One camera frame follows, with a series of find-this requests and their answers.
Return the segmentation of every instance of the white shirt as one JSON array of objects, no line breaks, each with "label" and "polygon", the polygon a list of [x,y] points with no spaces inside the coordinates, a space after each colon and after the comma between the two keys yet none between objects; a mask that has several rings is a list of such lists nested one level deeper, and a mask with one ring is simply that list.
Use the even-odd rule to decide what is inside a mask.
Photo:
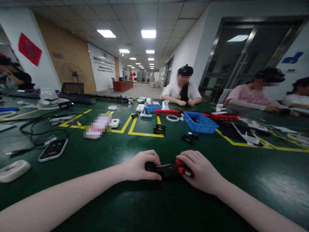
[{"label": "white shirt", "polygon": [[[180,91],[181,89],[179,88],[179,86],[177,84],[169,84],[167,85],[167,87],[164,89],[162,96],[163,95],[168,95],[172,98],[176,98],[178,100],[180,100]],[[198,90],[198,88],[196,87],[195,84],[189,83],[188,85],[188,99],[193,100],[194,98],[200,97],[200,92]]]},{"label": "white shirt", "polygon": [[308,96],[300,96],[296,94],[290,94],[285,96],[282,99],[282,104],[286,105],[287,107],[290,107],[292,104],[304,104],[309,105],[309,97]]}]

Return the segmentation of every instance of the reception desk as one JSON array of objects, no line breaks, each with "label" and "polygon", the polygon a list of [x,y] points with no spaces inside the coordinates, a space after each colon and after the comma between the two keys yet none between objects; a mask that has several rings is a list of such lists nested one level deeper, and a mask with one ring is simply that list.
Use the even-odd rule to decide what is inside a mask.
[{"label": "reception desk", "polygon": [[113,82],[115,92],[123,92],[133,88],[133,81]]}]

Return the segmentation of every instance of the wall sign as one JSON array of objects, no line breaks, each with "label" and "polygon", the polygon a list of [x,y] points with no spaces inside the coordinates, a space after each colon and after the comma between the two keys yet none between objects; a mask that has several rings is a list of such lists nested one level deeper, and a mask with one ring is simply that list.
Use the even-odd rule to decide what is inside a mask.
[{"label": "wall sign", "polygon": [[87,43],[91,67],[97,91],[113,88],[113,80],[116,79],[114,57]]}]

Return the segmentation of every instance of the blue storage box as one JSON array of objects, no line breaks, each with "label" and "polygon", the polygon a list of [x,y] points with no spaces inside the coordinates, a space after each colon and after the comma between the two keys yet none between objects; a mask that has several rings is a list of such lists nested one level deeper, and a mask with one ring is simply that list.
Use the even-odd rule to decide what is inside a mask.
[{"label": "blue storage box", "polygon": [[[200,122],[194,122],[191,118],[194,117]],[[219,127],[213,121],[208,119],[202,113],[197,112],[184,112],[184,121],[188,124],[190,129],[196,133],[206,133],[206,134],[213,134],[215,130]]]},{"label": "blue storage box", "polygon": [[160,110],[162,107],[159,104],[155,105],[145,105],[146,113],[155,114],[155,110]]}]

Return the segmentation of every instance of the green work table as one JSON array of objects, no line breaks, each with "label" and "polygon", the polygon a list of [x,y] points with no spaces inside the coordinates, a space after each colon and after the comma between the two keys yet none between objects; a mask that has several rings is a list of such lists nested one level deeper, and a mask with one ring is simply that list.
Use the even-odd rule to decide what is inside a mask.
[{"label": "green work table", "polygon": [[[3,100],[3,107],[20,107],[16,103],[19,100],[36,102],[34,99],[11,97],[3,97]],[[135,113],[136,102],[133,106],[109,101],[97,101],[94,105],[74,104],[72,112],[67,110],[57,114],[85,114],[62,127],[42,122],[34,130],[40,132],[64,129],[66,126],[78,127],[77,122],[87,125],[98,114],[109,112],[110,105],[119,108],[112,114],[113,118],[120,119],[119,128],[99,140],[84,139],[84,130],[81,128],[68,128],[71,134],[63,155],[43,163],[38,161],[42,149],[14,158],[5,155],[33,146],[18,129],[24,122],[17,122],[15,125],[18,127],[1,132],[0,168],[16,160],[26,160],[31,164],[31,169],[13,182],[0,183],[0,210],[53,185],[126,162],[139,151],[154,149],[161,163],[167,164],[174,162],[175,156],[182,151],[198,150],[228,181],[309,230],[309,150],[305,148],[275,138],[269,138],[273,146],[268,149],[249,147],[239,141],[229,141],[217,131],[214,134],[200,134],[196,144],[191,145],[180,138],[181,134],[191,131],[186,122],[170,122],[163,116],[159,119],[167,127],[166,134],[164,137],[154,137],[153,128],[158,123],[156,116],[130,119],[130,115]],[[208,112],[213,107],[210,103],[201,103],[193,108],[175,104],[169,106],[170,109]],[[309,132],[308,117],[230,107],[243,115],[265,119],[265,124]],[[18,112],[20,116],[14,119],[32,118],[45,113],[47,111],[22,108]],[[215,196],[191,187],[177,173],[164,173],[162,182],[144,180],[116,184],[55,229],[86,230],[255,231]]]}]

